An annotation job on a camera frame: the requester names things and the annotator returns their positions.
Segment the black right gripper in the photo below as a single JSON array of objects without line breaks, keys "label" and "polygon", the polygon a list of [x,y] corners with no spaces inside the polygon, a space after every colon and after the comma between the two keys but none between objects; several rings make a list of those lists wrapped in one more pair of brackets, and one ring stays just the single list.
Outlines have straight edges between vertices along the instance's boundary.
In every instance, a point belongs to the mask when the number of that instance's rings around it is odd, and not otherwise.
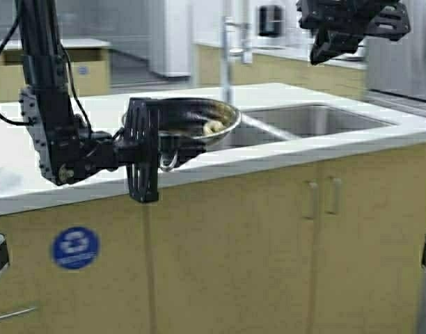
[{"label": "black right gripper", "polygon": [[398,41],[411,32],[401,1],[297,1],[299,26],[316,33],[310,63],[355,54],[365,36]]}]

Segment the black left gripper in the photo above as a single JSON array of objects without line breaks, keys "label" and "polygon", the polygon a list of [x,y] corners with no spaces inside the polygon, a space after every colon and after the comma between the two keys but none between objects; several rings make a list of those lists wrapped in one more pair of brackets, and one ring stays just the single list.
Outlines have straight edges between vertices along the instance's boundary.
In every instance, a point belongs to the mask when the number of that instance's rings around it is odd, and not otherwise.
[{"label": "black left gripper", "polygon": [[73,167],[76,182],[102,170],[126,167],[129,196],[140,203],[157,202],[159,113],[151,109],[151,99],[130,99],[123,127],[113,136],[93,134]]}]

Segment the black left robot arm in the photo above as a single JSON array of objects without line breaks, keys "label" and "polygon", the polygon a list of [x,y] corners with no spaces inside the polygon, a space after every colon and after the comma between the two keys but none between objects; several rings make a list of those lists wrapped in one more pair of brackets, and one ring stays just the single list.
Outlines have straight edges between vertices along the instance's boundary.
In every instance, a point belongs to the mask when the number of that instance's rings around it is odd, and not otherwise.
[{"label": "black left robot arm", "polygon": [[159,114],[149,99],[132,98],[124,125],[114,134],[95,132],[78,100],[72,66],[58,28],[54,1],[16,1],[16,17],[0,55],[16,30],[22,42],[26,88],[19,94],[22,120],[40,157],[42,176],[56,186],[84,181],[102,170],[125,167],[129,195],[137,202],[159,199]]}]

